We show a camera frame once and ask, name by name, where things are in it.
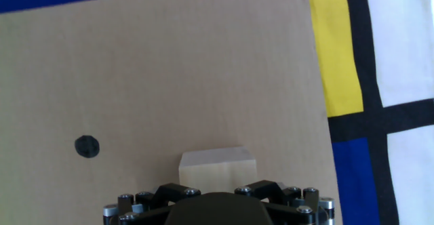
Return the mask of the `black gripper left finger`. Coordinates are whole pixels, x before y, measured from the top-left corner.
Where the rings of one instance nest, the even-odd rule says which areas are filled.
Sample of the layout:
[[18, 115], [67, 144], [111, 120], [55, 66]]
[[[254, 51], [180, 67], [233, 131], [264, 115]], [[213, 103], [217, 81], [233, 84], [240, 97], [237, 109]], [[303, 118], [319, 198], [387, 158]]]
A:
[[173, 204], [187, 198], [197, 197], [196, 188], [169, 183], [159, 186], [155, 192], [141, 191], [122, 194], [117, 203], [103, 207], [104, 225], [165, 224]]

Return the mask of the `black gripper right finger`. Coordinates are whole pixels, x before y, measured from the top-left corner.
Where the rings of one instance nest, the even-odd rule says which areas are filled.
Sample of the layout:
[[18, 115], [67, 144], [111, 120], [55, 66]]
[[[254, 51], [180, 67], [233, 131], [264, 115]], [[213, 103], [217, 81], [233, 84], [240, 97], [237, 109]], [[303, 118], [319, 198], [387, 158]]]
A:
[[335, 199], [322, 197], [313, 187], [284, 186], [262, 180], [234, 190], [237, 195], [258, 199], [273, 224], [335, 225]]

